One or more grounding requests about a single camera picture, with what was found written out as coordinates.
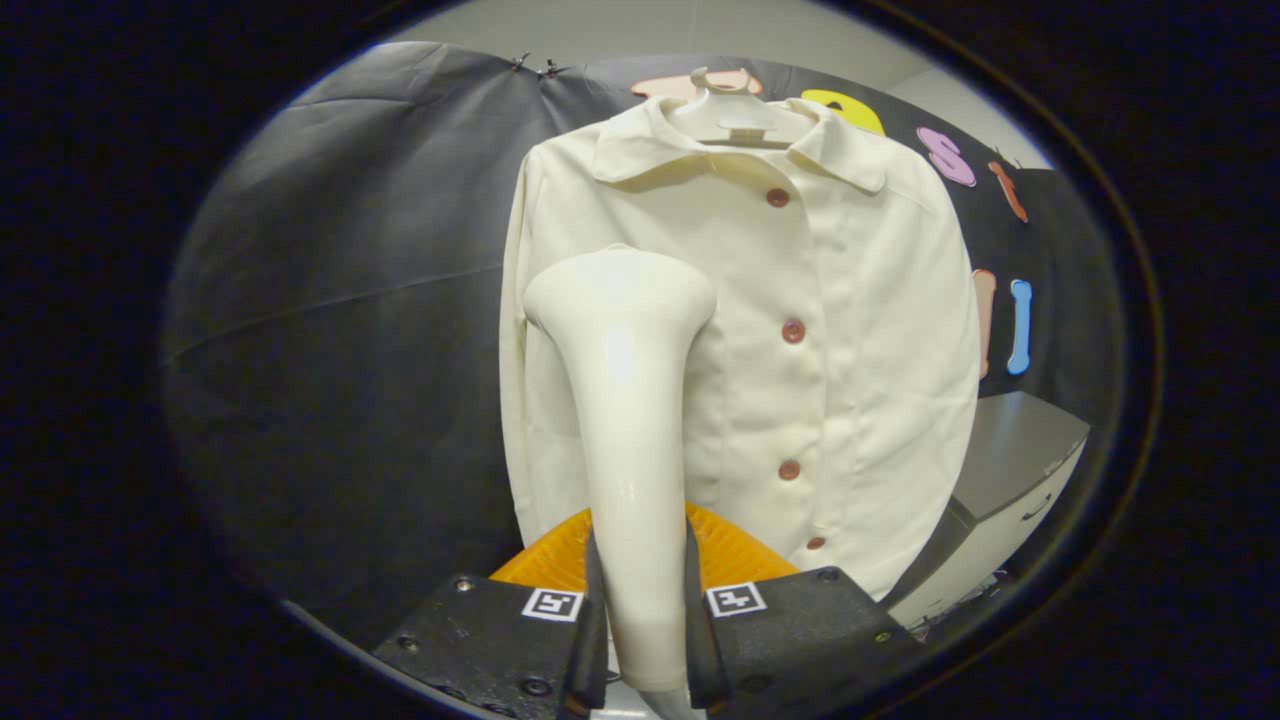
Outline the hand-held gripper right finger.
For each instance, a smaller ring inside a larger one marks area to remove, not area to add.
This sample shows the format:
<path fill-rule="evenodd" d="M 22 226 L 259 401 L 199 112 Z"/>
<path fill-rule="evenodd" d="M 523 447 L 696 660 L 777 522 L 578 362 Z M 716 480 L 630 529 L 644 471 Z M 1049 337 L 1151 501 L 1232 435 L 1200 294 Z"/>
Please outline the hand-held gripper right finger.
<path fill-rule="evenodd" d="M 799 571 L 732 523 L 686 507 L 686 659 L 709 716 L 856 716 L 922 647 L 835 566 Z"/>

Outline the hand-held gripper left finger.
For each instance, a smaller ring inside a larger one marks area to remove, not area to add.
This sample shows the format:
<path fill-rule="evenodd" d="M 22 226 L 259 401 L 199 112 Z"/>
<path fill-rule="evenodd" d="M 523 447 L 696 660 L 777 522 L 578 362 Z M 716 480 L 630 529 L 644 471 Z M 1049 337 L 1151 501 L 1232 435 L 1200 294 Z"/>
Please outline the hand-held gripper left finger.
<path fill-rule="evenodd" d="M 604 708 L 608 623 L 591 514 L 490 577 L 448 578 L 375 656 L 472 714 L 586 719 Z"/>

